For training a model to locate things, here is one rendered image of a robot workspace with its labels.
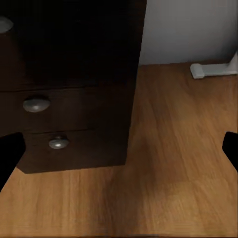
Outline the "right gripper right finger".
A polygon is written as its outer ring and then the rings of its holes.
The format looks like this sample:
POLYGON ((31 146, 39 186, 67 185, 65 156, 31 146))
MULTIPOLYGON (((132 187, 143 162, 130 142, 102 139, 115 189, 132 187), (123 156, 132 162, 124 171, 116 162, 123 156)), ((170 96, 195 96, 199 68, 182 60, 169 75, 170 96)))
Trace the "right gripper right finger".
POLYGON ((226 132, 222 149, 238 172, 238 134, 226 132))

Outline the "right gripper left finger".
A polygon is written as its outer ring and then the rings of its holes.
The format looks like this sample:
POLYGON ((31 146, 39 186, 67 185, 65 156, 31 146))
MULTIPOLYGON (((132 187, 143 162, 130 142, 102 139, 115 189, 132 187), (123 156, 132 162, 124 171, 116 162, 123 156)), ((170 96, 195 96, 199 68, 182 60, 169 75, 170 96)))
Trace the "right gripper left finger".
POLYGON ((0 137, 0 192, 25 151, 22 132, 0 137))

